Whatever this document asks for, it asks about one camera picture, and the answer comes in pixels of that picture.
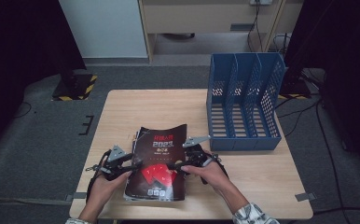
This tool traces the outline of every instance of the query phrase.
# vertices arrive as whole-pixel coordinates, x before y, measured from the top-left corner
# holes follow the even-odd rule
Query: person's right hand
[[[181,169],[192,175],[199,175],[206,182],[215,189],[219,194],[222,193],[222,190],[232,186],[232,183],[228,177],[221,170],[217,162],[212,161],[205,167],[196,167],[192,165],[182,166]]]
[[[232,214],[249,204],[243,194],[224,174],[217,162],[212,161],[205,167],[187,165],[182,166],[181,169],[189,174],[199,175],[206,180],[215,192],[224,198]]]

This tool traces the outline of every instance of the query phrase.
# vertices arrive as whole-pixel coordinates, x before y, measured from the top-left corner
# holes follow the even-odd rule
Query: magazine cover
[[[186,124],[168,130],[142,127],[133,145],[132,164],[143,161],[143,165],[128,178],[124,198],[129,201],[183,201],[185,179],[169,170],[166,163],[186,159],[182,147],[186,139]]]

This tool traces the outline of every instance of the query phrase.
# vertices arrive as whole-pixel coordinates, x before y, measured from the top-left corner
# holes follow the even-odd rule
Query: black stand base
[[[74,87],[67,87],[61,80],[54,93],[52,93],[52,100],[69,101],[85,100],[88,98],[97,76],[92,74],[74,76],[76,78],[76,85]]]
[[[279,95],[281,98],[306,97],[311,98],[311,91],[302,79],[291,85],[282,84]]]

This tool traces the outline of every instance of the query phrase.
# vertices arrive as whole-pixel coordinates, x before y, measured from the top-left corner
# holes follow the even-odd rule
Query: blue file organizer
[[[279,53],[212,55],[206,99],[211,150],[273,150],[274,107],[284,76]]]

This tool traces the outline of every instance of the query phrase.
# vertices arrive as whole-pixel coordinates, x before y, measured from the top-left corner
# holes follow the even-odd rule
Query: gray carpet
[[[110,66],[89,67],[89,71],[98,78],[88,100],[50,101],[59,76],[45,78],[25,91],[25,103],[0,140],[0,198],[59,203],[75,192],[109,91],[201,89],[207,88],[209,75],[207,66]],[[304,109],[318,99],[314,95],[311,99],[291,100],[281,105],[277,114]],[[343,204],[360,207],[360,158],[357,153],[342,149],[339,136],[321,107],[319,114],[337,169]],[[87,116],[93,116],[90,131],[80,135],[86,131],[83,123],[90,121]],[[280,118],[284,133],[293,130],[297,117],[294,114]],[[311,201],[313,211],[339,208],[333,166],[315,107],[302,113],[297,128],[286,139],[306,191],[317,196]],[[69,209],[68,204],[0,203],[0,223],[64,223]],[[360,223],[360,211],[346,211],[346,215],[351,223]],[[296,223],[345,223],[345,219],[342,212],[335,211]]]

